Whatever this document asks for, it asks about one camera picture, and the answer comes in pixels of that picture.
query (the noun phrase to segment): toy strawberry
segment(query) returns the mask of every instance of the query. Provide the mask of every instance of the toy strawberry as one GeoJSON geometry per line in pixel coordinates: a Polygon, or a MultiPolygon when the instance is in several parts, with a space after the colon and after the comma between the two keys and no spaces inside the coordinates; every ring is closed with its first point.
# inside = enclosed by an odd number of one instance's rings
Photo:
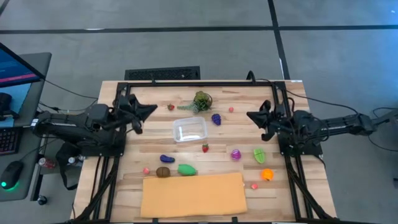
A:
{"type": "Polygon", "coordinates": [[[209,151],[209,144],[204,144],[201,146],[201,149],[204,153],[206,153],[207,151],[209,151]]]}
{"type": "Polygon", "coordinates": [[[174,110],[175,106],[173,104],[169,104],[167,105],[167,109],[169,109],[169,111],[174,110]]]}

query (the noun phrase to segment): monitor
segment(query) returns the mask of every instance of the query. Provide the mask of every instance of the monitor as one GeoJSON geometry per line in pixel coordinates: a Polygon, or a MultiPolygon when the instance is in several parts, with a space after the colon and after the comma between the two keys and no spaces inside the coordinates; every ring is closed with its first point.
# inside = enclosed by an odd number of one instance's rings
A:
{"type": "Polygon", "coordinates": [[[0,87],[38,82],[45,79],[39,71],[0,43],[0,87]]]}

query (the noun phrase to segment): desk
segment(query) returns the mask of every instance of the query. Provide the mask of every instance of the desk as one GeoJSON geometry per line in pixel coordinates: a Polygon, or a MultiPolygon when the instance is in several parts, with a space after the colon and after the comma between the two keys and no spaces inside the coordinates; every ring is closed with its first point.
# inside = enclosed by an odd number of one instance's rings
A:
{"type": "MultiPolygon", "coordinates": [[[[99,103],[112,105],[117,82],[103,82],[99,94],[99,103]]],[[[305,95],[303,83],[286,81],[288,90],[305,95]]],[[[112,209],[111,222],[151,222],[152,219],[140,217],[142,198],[143,168],[148,167],[151,175],[156,168],[165,166],[159,161],[161,154],[175,157],[176,163],[166,165],[177,174],[178,164],[190,164],[198,170],[198,175],[224,174],[241,172],[244,176],[246,213],[226,216],[202,216],[182,218],[161,218],[160,222],[230,222],[237,217],[239,222],[271,222],[294,221],[294,211],[290,195],[287,171],[284,158],[280,155],[277,138],[261,141],[264,130],[259,129],[247,116],[247,111],[258,111],[264,100],[273,101],[272,90],[267,86],[213,86],[213,87],[133,87],[142,104],[157,104],[159,107],[144,123],[144,133],[127,135],[124,155],[120,159],[116,191],[112,209]],[[168,111],[167,105],[187,105],[197,91],[209,93],[213,98],[211,111],[201,112],[197,116],[206,119],[208,138],[205,141],[176,143],[173,140],[172,123],[176,119],[192,117],[191,111],[168,111]],[[211,122],[213,113],[222,117],[222,125],[215,126],[211,122]],[[201,145],[207,142],[209,151],[205,154],[201,145]],[[258,164],[253,157],[253,149],[261,147],[266,152],[266,162],[258,164]],[[230,159],[230,152],[239,149],[242,158],[239,162],[230,159]],[[270,168],[274,171],[274,180],[265,182],[260,178],[260,171],[270,168]],[[257,183],[257,190],[251,184],[257,183]]],[[[296,110],[308,110],[306,99],[292,97],[296,110]]],[[[95,175],[97,157],[84,161],[79,186],[75,198],[76,215],[80,214],[90,201],[90,194],[95,175]]],[[[307,178],[307,187],[324,210],[335,216],[335,208],[331,197],[326,172],[323,164],[313,156],[302,156],[303,168],[307,178]]],[[[305,217],[302,195],[298,190],[300,210],[305,217]]],[[[104,194],[100,218],[104,217],[107,193],[104,194]]]]}
{"type": "MultiPolygon", "coordinates": [[[[27,63],[31,64],[44,76],[47,76],[47,71],[49,69],[51,59],[50,53],[26,54],[20,55],[20,57],[24,59],[27,63]]],[[[22,104],[21,110],[19,112],[21,117],[15,120],[14,126],[30,126],[35,116],[35,112],[37,111],[37,105],[39,104],[43,86],[43,80],[31,84],[26,99],[22,104]]],[[[26,153],[35,149],[35,147],[39,147],[40,142],[41,138],[35,136],[30,128],[24,128],[18,153],[13,155],[0,156],[0,174],[2,174],[3,170],[8,166],[10,162],[20,159],[26,153]]],[[[37,152],[31,153],[24,158],[24,168],[21,172],[21,176],[19,177],[18,187],[13,191],[8,192],[0,188],[0,202],[21,200],[26,198],[29,191],[30,182],[32,180],[33,171],[35,169],[36,158],[37,152]]]]}

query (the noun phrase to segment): orange toy fruit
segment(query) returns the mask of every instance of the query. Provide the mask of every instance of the orange toy fruit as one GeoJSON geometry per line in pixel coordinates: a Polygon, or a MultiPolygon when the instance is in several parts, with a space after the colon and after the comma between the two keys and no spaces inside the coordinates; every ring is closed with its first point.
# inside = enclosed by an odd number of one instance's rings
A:
{"type": "Polygon", "coordinates": [[[264,180],[272,180],[274,178],[274,171],[271,169],[263,169],[261,172],[261,178],[264,180]]]}

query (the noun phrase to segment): yellow towel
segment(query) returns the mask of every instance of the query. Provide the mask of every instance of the yellow towel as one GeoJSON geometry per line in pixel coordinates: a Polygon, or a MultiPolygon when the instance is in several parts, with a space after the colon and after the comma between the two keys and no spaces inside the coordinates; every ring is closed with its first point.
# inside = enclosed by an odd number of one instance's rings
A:
{"type": "Polygon", "coordinates": [[[144,179],[142,218],[229,215],[247,210],[241,173],[144,179]]]}

